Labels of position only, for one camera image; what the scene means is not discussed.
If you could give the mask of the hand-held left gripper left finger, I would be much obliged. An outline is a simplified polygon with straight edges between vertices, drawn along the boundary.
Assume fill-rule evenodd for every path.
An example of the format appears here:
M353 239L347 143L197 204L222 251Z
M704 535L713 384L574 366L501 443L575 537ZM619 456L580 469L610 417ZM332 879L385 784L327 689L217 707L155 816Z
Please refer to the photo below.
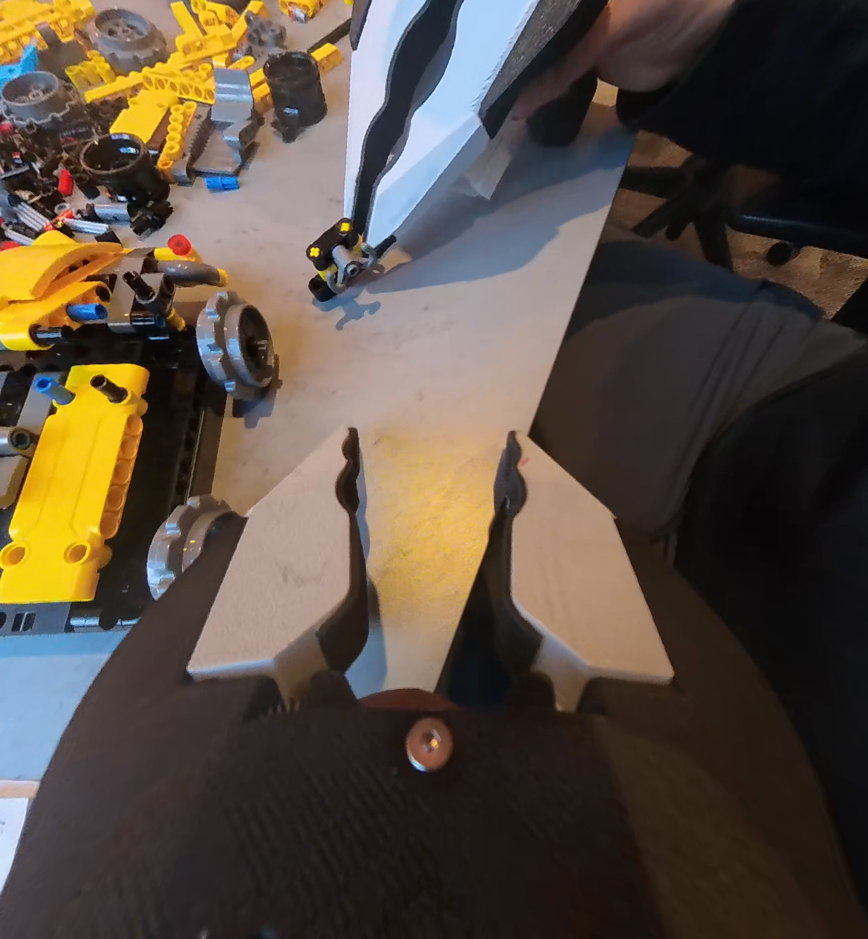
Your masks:
M342 427L247 513L187 665L195 681L345 673L369 636L357 430Z

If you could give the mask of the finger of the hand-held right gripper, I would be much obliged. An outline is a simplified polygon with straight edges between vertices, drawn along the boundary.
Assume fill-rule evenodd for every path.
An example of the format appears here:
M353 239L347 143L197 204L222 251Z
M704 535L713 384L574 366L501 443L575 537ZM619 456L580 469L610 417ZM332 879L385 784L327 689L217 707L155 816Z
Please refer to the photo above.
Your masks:
M538 3L431 2L438 19L425 36L438 44L372 201L365 242L375 249L431 211L487 151L479 107Z
M438 44L425 36L438 3L357 1L351 18L344 210L356 228L368 228L378 182Z

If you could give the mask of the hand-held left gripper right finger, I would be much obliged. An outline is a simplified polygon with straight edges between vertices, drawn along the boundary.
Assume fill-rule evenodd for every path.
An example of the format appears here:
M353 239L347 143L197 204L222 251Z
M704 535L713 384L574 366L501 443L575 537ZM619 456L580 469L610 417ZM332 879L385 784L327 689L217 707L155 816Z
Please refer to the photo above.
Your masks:
M537 674L557 710L579 709L598 679L674 679L613 515L528 436L510 431L494 485L489 583L498 653Z

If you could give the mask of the dark grey claw connector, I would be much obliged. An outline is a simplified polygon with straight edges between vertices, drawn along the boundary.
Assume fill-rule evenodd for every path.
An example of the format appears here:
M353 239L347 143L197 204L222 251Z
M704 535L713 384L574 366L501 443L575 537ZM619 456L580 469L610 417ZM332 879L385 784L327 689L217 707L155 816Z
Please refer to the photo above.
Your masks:
M374 268L378 262L375 248L362 241L351 248L340 242L333 247L332 258L334 272L328 272L326 280L336 295L344 293L359 276Z

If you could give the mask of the yellow toy vehicle assembly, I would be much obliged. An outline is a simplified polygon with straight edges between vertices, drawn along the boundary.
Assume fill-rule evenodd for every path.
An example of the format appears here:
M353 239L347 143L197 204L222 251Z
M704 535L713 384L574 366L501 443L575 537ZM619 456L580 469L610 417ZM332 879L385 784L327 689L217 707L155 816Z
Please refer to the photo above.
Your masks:
M229 514L225 410L276 363L263 313L185 236L0 252L0 638L135 625Z

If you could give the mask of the grey desk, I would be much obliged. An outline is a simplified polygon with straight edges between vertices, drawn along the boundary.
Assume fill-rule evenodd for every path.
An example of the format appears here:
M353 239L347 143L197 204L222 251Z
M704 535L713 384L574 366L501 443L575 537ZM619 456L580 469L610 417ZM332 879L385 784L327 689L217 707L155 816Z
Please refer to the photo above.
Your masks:
M373 614L349 672L357 693L432 690L486 543L511 429L532 423L597 247L632 139L593 107L562 149L524 140L489 199L448 186L397 236L383 273L312 301L306 245L340 216L349 50L327 77L330 111L296 142L265 131L248 181L178 192L172 222L259 306L280 385L226 419L213 491L246 510L337 429L358 430Z

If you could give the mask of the person's right hand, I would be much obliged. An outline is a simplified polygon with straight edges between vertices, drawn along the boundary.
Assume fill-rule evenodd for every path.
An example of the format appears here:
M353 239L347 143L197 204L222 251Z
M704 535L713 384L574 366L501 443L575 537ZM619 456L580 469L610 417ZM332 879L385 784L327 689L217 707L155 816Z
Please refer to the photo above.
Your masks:
M589 31L541 74L512 111L524 119L587 73L629 92L677 80L704 50L733 1L610 1Z

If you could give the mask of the black spoked wheel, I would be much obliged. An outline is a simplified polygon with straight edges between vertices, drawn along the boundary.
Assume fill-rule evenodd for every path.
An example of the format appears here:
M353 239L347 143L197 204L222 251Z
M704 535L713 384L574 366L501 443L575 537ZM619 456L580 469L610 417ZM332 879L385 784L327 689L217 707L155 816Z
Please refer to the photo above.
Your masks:
M272 125L285 144L293 143L327 116L320 71L310 53L272 54L263 66L263 74L273 104Z

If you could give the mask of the dark grey joint connector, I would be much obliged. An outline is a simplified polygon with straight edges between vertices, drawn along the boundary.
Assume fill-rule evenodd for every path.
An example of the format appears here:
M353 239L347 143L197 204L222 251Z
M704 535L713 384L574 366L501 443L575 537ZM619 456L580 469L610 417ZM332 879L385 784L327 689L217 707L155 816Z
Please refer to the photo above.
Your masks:
M251 56L257 60L287 49L287 30L284 26L251 11L244 14L244 22L247 29L238 49L241 56Z

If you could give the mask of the grey digger bucket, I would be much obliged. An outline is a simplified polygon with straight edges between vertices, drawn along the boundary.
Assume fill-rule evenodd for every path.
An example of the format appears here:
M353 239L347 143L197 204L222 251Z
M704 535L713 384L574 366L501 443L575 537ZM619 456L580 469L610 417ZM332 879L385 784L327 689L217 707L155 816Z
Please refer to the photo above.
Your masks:
M236 178L252 158L263 126L250 76L244 71L214 70L215 101L199 103L185 129L182 154L169 174L177 185L191 186L197 177Z

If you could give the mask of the pile of yellow building pieces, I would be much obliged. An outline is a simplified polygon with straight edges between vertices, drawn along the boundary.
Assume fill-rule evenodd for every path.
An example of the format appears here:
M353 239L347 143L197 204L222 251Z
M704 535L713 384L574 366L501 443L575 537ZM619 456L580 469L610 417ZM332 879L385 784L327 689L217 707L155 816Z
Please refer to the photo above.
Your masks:
M55 74L70 100L52 125L30 127L71 137L135 135L172 179L169 170L182 154L197 104L215 101L217 67L250 76L253 100L265 122L272 105L263 74L268 57L255 60L238 51L247 29L244 14L269 18L264 2L172 2L180 32L174 42L167 41L168 59L128 75L116 74L88 37L88 26L101 10L93 2L0 2L0 66L16 63L35 41L37 70Z

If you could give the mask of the person's leg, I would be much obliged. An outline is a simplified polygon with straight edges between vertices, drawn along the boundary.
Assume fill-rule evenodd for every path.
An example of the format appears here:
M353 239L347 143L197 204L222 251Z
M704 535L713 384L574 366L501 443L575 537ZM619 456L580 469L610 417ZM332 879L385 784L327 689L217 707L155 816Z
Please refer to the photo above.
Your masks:
M699 458L868 338L795 291L606 225L530 437L630 533L672 542Z

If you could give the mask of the black office chair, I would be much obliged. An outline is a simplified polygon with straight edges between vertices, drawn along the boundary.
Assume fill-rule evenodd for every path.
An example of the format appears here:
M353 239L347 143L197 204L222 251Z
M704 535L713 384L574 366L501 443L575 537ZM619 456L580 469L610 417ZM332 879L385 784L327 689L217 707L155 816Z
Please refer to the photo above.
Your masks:
M868 198L827 190L803 180L750 181L745 167L697 156L679 166L633 166L621 188L661 204L634 226L641 238L663 232L676 241L692 226L704 257L733 268L730 230L772 241L766 261L782 267L806 248L868 260Z

